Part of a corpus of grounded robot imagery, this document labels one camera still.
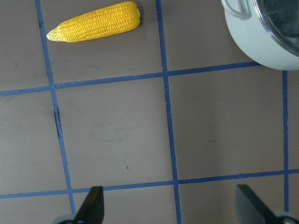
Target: tile floor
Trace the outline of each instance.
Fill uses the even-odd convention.
[[[136,0],[135,30],[46,41],[116,2],[0,1],[0,223],[50,224],[99,185],[105,224],[237,224],[238,183],[299,216],[299,72],[243,54],[220,0]]]

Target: pot lid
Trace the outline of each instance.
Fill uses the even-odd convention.
[[[285,50],[299,56],[299,0],[254,0],[260,21]]]

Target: gray surface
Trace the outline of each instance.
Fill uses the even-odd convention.
[[[289,167],[299,168],[299,72],[291,71],[288,77],[288,116],[289,116]]]
[[[228,31],[220,0],[161,0],[168,70],[252,61]]]
[[[116,2],[41,0],[45,31]],[[55,83],[160,72],[156,1],[136,2],[142,23],[135,30],[48,41]],[[220,0],[162,0],[162,10],[169,70],[251,61],[233,42]],[[0,13],[0,91],[48,85],[35,1],[2,1]],[[299,168],[298,72],[289,74],[289,159]],[[281,71],[261,66],[169,80],[179,179],[283,170]],[[162,78],[68,88],[57,97],[73,189],[172,179]],[[181,185],[183,224],[236,223],[237,182],[283,210],[283,178]],[[298,184],[291,175],[297,216]],[[0,198],[48,190],[66,190],[50,93],[0,97]],[[74,194],[77,208],[85,195]],[[172,186],[104,195],[106,224],[176,223]],[[0,223],[49,224],[70,212],[67,194],[27,196],[0,199]]]
[[[64,20],[119,1],[41,2],[48,33]],[[48,41],[54,81],[63,83],[162,71],[155,1],[137,0],[136,3],[141,24],[130,32],[78,43]]]
[[[290,197],[290,212],[299,218],[299,207],[298,207],[298,201],[299,201],[299,191],[298,191],[298,185],[299,185],[299,175],[294,174],[289,176],[289,197]]]
[[[48,85],[34,2],[0,1],[0,91]]]
[[[65,189],[49,92],[0,98],[0,194]]]
[[[284,210],[281,176],[179,186],[182,223],[239,224],[235,212],[235,187],[248,184],[271,210]]]
[[[283,169],[281,72],[170,77],[179,179]]]
[[[0,200],[3,224],[51,224],[71,212],[67,195],[10,198]]]
[[[77,209],[85,197],[74,195]],[[173,186],[105,191],[104,203],[103,224],[176,223]]]
[[[161,78],[57,95],[74,188],[172,179]]]

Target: corn cob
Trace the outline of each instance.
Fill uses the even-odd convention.
[[[78,42],[123,33],[138,27],[137,5],[125,1],[62,22],[47,34],[51,41]]]

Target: blue tape line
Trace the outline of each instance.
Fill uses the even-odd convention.
[[[157,77],[162,77],[162,76],[163,76],[163,73],[158,72],[158,73],[136,75],[136,76],[122,76],[122,77],[113,77],[113,78],[102,78],[102,79],[94,79],[94,80],[86,80],[86,81],[56,84],[55,88],[56,89],[62,89],[62,88],[70,88],[70,87],[83,86],[83,85],[116,83],[116,82],[132,81],[132,80],[147,79],[147,78],[157,78]]]
[[[288,173],[289,174],[299,174],[299,169],[289,169]]]
[[[63,88],[70,88],[70,87],[84,86],[84,85],[96,85],[96,84],[104,84],[104,83],[133,81],[133,80],[147,79],[147,78],[157,78],[157,77],[163,77],[163,75],[165,75],[165,73],[167,73],[167,76],[177,76],[177,75],[187,75],[187,74],[194,74],[194,73],[210,72],[210,71],[254,67],[254,66],[259,66],[259,65],[260,64],[258,64],[257,62],[244,62],[244,63],[217,65],[217,66],[204,67],[204,68],[194,68],[194,69],[176,70],[176,71],[168,71],[168,72],[148,73],[148,74],[143,74],[143,75],[93,79],[93,80],[55,84],[55,89],[63,89]],[[12,96],[12,95],[18,95],[18,94],[26,94],[26,93],[32,93],[32,92],[48,91],[48,90],[50,90],[50,86],[28,88],[28,89],[22,89],[22,90],[8,90],[8,91],[0,92],[0,97],[1,96]]]
[[[34,88],[28,88],[22,90],[8,90],[8,91],[0,92],[0,97],[14,96],[14,95],[33,93],[33,92],[42,92],[42,91],[49,91],[49,90],[50,90],[50,86],[41,86],[41,87],[34,87]]]
[[[170,102],[170,93],[169,93],[168,69],[167,69],[165,39],[164,39],[162,5],[161,5],[160,0],[156,0],[156,8],[157,8],[157,18],[158,18],[159,39],[160,39],[160,51],[161,51],[162,71],[163,71],[164,93],[165,93],[165,101],[166,101],[168,136],[169,136],[170,152],[171,152],[172,177],[174,180],[174,184],[173,184],[174,198],[175,198],[175,206],[176,206],[176,214],[177,214],[177,223],[181,224],[182,218],[181,218],[181,208],[180,208],[180,201],[179,201],[179,191],[178,191],[177,162],[176,162],[174,137],[173,137],[173,126],[172,126],[172,116],[171,116],[171,102]]]
[[[284,170],[285,170],[285,211],[289,211],[289,146],[288,146],[288,73],[282,72],[283,117],[284,117]]]
[[[156,8],[157,8],[157,17],[158,17],[162,70],[163,72],[167,72],[167,59],[166,59],[166,48],[165,48],[165,39],[164,39],[162,5],[160,0],[156,0]]]
[[[165,89],[168,136],[169,136],[170,153],[171,153],[172,177],[173,177],[173,180],[176,181],[176,180],[178,180],[178,172],[177,172],[177,160],[176,160],[176,153],[175,153],[175,146],[174,146],[168,77],[167,76],[163,77],[163,80],[164,80],[164,89]]]
[[[227,181],[227,180],[246,179],[246,178],[253,178],[253,177],[277,176],[277,175],[284,175],[284,174],[285,172],[283,170],[280,170],[280,171],[260,172],[260,173],[202,177],[202,178],[195,178],[195,179],[179,180],[178,183],[189,184],[189,183],[203,183],[203,182],[213,182],[213,181]]]
[[[103,188],[103,190],[104,191],[109,191],[109,190],[148,188],[148,187],[158,187],[158,186],[168,186],[168,185],[178,185],[178,184],[192,184],[192,183],[202,183],[202,182],[246,179],[246,178],[253,178],[253,177],[277,176],[277,175],[284,175],[284,174],[285,174],[284,170],[279,170],[279,171],[261,172],[261,173],[247,173],[247,174],[237,174],[237,175],[203,177],[203,178],[186,179],[186,180],[178,180],[178,181],[161,181],[161,182],[149,182],[149,183],[136,183],[136,184],[106,186],[106,187]],[[289,170],[289,174],[299,174],[299,169],[291,169],[291,170]],[[73,194],[88,193],[89,190],[90,190],[90,188],[72,189],[71,192]],[[0,195],[0,199],[16,198],[16,197],[62,195],[62,194],[68,194],[68,193],[69,193],[69,190],[42,191],[42,192]]]
[[[49,195],[65,195],[67,193],[68,193],[67,190],[53,190],[53,191],[42,191],[42,192],[30,192],[30,193],[0,195],[0,199],[22,198],[22,197],[37,197],[37,196],[49,196]]]
[[[123,189],[134,189],[134,188],[149,188],[158,186],[173,185],[173,181],[161,181],[161,182],[149,182],[149,183],[135,183],[127,185],[107,186],[103,187],[104,191],[107,190],[123,190]]]
[[[228,70],[228,69],[239,69],[239,68],[247,68],[247,67],[255,67],[255,66],[260,66],[260,64],[254,61],[241,62],[241,63],[223,64],[223,65],[216,65],[216,66],[203,67],[203,68],[168,71],[167,73],[168,76],[177,76],[177,75],[187,75],[187,74],[194,74],[194,73],[221,71],[221,70]]]
[[[44,25],[43,25],[43,14],[42,14],[42,7],[41,7],[40,0],[36,0],[36,11],[37,11],[37,18],[38,18],[38,24],[39,24],[39,29],[40,29],[41,40],[42,40],[42,46],[43,46],[43,55],[44,55],[44,59],[45,59],[48,80],[49,80],[49,84],[51,87],[50,90],[51,90],[52,100],[53,100],[53,105],[54,105],[54,115],[55,115],[55,121],[56,121],[56,127],[57,127],[60,153],[61,153],[63,167],[64,167],[66,186],[67,186],[68,195],[69,195],[69,199],[70,199],[71,211],[72,211],[72,213],[76,213],[74,197],[71,192],[71,178],[70,178],[70,173],[69,173],[69,169],[67,166],[66,152],[65,152],[65,148],[64,148],[64,141],[63,141],[63,137],[62,137],[61,125],[60,125],[59,114],[58,114],[57,96],[56,96],[56,90],[55,90],[54,81],[53,81],[53,77],[52,77],[52,69],[51,69],[51,63],[50,63],[50,58],[49,58],[49,53],[48,53],[46,34],[45,34],[45,30],[44,30]]]
[[[174,189],[174,202],[176,205],[176,214],[177,214],[177,223],[182,223],[182,215],[181,215],[181,205],[179,200],[179,190],[178,190],[178,182],[176,181],[176,184],[173,185]]]

